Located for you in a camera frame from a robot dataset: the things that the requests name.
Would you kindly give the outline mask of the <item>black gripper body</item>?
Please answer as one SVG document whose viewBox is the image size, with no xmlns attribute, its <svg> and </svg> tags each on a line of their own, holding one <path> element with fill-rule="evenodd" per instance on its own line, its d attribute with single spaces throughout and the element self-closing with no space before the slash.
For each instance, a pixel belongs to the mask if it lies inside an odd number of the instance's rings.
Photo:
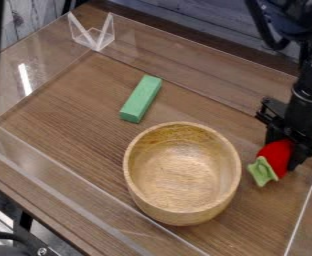
<svg viewBox="0 0 312 256">
<path fill-rule="evenodd" d="M 312 157 L 312 98 L 300 95 L 296 90 L 292 90 L 288 103 L 264 97 L 254 117 L 265 127 L 270 123 L 284 126 L 293 146 L 304 144 Z"/>
</svg>

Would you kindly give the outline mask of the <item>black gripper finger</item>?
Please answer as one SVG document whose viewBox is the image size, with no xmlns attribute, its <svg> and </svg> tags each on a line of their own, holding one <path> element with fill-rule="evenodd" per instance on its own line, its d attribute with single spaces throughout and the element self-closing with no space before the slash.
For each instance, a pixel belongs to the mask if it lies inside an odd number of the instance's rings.
<svg viewBox="0 0 312 256">
<path fill-rule="evenodd" d="M 273 142 L 281 142 L 288 147 L 292 146 L 292 142 L 284 132 L 284 126 L 270 123 L 266 125 L 264 144 L 268 145 Z"/>
<path fill-rule="evenodd" d="M 288 161 L 288 170 L 293 171 L 294 168 L 305 161 L 311 156 L 311 150 L 304 144 L 296 144 L 290 153 Z"/>
</svg>

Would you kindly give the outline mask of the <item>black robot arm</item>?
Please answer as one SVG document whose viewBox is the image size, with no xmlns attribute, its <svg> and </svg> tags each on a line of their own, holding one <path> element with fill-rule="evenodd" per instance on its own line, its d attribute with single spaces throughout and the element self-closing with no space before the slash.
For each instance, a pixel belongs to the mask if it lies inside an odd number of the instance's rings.
<svg viewBox="0 0 312 256">
<path fill-rule="evenodd" d="M 298 76 L 288 102 L 261 99 L 256 118 L 265 124 L 265 141 L 293 143 L 286 168 L 312 157 L 312 0 L 244 0 L 265 45 L 274 51 L 298 45 Z"/>
</svg>

